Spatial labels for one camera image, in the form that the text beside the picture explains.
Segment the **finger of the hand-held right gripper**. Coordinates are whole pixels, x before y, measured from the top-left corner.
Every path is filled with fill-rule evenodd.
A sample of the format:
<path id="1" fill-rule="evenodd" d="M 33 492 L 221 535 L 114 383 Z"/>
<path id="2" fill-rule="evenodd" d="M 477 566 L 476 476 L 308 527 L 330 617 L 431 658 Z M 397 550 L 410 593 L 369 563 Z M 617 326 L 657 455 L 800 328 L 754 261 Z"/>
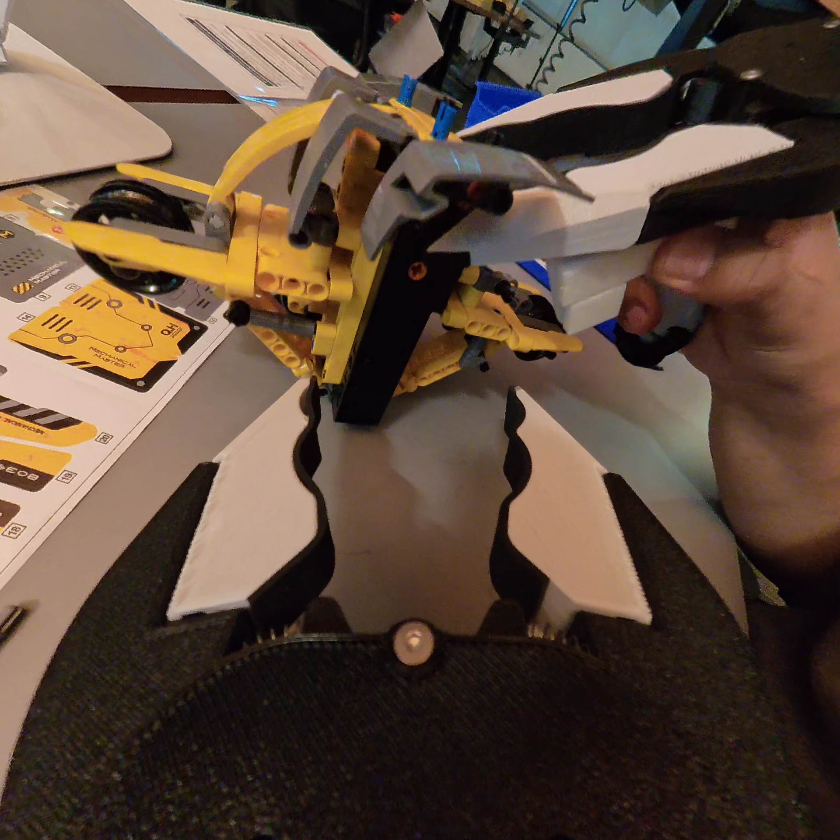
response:
<path id="1" fill-rule="evenodd" d="M 760 125 L 707 123 L 666 136 L 652 148 L 568 178 L 590 203 L 562 204 L 567 245 L 635 245 L 661 188 L 788 150 L 794 141 Z"/>
<path id="2" fill-rule="evenodd" d="M 649 70 L 542 97 L 463 130 L 460 137 L 544 161 L 615 155 L 660 140 L 677 97 L 667 71 Z"/>

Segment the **yellow black sticker sheet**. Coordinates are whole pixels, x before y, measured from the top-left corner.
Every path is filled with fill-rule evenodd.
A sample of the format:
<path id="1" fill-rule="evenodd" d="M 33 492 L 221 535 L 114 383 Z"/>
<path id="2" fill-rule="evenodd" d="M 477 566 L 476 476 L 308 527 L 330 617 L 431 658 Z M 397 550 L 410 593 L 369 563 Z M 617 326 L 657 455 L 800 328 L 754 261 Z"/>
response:
<path id="1" fill-rule="evenodd" d="M 193 280 L 144 297 L 99 278 L 65 235 L 75 209 L 2 190 L 2 584 L 233 330 Z"/>

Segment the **blank white card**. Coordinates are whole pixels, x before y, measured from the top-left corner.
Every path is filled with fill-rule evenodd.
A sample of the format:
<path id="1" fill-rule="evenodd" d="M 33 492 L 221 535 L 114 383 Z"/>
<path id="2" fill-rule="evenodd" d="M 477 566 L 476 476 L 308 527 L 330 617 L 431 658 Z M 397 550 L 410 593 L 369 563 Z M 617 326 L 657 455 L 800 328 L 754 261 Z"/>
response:
<path id="1" fill-rule="evenodd" d="M 371 49 L 369 58 L 380 76 L 420 78 L 444 53 L 425 2 L 416 1 Z"/>

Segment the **white metal stand base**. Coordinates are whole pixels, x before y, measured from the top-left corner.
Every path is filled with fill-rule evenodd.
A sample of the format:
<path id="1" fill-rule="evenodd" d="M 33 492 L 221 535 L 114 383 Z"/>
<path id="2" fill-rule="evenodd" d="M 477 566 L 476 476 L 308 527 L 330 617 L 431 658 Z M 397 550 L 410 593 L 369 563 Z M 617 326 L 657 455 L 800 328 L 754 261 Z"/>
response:
<path id="1" fill-rule="evenodd" d="M 8 23 L 2 2 L 1 186 L 159 159 L 169 135 Z"/>

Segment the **black metal frame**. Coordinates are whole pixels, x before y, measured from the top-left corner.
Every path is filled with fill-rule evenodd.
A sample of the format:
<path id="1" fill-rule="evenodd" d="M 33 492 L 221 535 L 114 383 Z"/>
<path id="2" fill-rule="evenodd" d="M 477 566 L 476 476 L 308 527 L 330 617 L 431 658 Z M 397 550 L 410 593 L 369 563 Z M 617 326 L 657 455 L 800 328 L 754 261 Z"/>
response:
<path id="1" fill-rule="evenodd" d="M 729 1 L 691 1 L 682 11 L 679 21 L 665 38 L 655 56 L 667 56 L 682 49 L 695 49 L 701 40 L 717 26 Z"/>

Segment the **blue plastic bin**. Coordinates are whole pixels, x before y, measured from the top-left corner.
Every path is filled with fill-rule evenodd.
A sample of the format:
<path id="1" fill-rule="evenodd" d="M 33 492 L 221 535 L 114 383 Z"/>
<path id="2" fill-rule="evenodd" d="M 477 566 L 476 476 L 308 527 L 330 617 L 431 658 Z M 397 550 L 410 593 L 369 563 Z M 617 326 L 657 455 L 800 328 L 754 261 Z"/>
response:
<path id="1" fill-rule="evenodd" d="M 535 90 L 478 81 L 465 124 L 458 133 L 467 133 L 478 124 L 529 104 L 541 96 L 541 93 Z M 553 296 L 552 288 L 556 280 L 572 280 L 573 285 L 577 286 L 574 295 L 579 303 L 583 302 L 584 298 L 595 299 L 595 302 L 583 305 L 588 315 L 591 315 L 592 310 L 606 312 L 591 326 L 606 341 L 615 345 L 615 313 L 620 308 L 623 297 L 623 283 L 612 277 L 613 264 L 617 260 L 614 255 L 585 255 L 549 263 L 543 259 L 519 260 L 515 263 L 517 268 L 513 276 L 520 286 L 535 289 L 549 297 Z"/>

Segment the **yellow grey brick toy model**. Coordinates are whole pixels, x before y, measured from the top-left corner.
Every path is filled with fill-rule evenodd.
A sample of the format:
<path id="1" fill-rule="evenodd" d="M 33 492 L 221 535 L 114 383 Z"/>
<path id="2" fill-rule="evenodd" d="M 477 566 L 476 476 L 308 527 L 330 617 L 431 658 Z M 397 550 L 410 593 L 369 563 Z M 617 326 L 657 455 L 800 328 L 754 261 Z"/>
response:
<path id="1" fill-rule="evenodd" d="M 118 164 L 65 230 L 83 261 L 130 292 L 186 279 L 228 302 L 296 375 L 313 376 L 342 424 L 377 425 L 394 396 L 499 348 L 534 361 L 582 342 L 545 297 L 464 249 L 432 246 L 471 211 L 564 184 L 526 154 L 463 143 L 433 118 L 328 68 L 309 99 L 243 142 L 212 185 Z"/>

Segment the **person's right hand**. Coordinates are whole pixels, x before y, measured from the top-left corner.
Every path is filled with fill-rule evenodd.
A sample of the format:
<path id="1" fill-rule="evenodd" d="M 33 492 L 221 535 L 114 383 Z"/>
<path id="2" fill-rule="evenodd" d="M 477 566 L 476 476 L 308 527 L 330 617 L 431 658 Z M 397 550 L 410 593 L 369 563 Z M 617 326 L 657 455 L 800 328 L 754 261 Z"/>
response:
<path id="1" fill-rule="evenodd" d="M 720 403 L 781 420 L 838 414 L 839 250 L 833 213 L 740 220 L 664 238 L 627 283 L 618 325 L 642 335 L 663 318 L 655 286 L 705 309 L 684 355 Z"/>

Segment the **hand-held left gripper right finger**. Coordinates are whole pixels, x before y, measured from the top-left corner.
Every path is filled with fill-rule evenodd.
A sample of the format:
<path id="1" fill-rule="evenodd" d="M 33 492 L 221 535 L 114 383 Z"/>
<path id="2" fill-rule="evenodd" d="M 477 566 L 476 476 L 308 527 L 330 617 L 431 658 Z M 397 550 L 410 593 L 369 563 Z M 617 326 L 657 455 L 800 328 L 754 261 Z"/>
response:
<path id="1" fill-rule="evenodd" d="M 499 597 L 519 604 L 538 634 L 563 633 L 579 613 L 651 624 L 606 470 L 519 386 L 503 428 L 510 493 L 489 561 Z"/>

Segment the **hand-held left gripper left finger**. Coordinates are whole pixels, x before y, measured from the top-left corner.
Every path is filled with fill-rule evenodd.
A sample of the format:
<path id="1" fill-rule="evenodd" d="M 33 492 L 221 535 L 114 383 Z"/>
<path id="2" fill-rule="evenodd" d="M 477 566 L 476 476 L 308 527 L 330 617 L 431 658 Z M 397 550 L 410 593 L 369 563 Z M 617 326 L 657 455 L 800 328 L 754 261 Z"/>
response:
<path id="1" fill-rule="evenodd" d="M 319 386 L 299 381 L 213 461 L 215 476 L 166 617 L 245 610 L 283 631 L 330 582 L 335 552 L 321 463 Z"/>

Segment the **person's right forearm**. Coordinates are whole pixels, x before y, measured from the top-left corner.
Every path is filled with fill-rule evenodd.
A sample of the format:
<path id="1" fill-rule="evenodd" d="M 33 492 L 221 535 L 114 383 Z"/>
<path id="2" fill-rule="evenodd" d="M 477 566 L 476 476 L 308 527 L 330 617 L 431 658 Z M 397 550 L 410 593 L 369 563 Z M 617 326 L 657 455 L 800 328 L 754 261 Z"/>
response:
<path id="1" fill-rule="evenodd" d="M 779 584 L 838 572 L 838 400 L 716 388 L 709 443 L 723 511 L 761 571 Z"/>

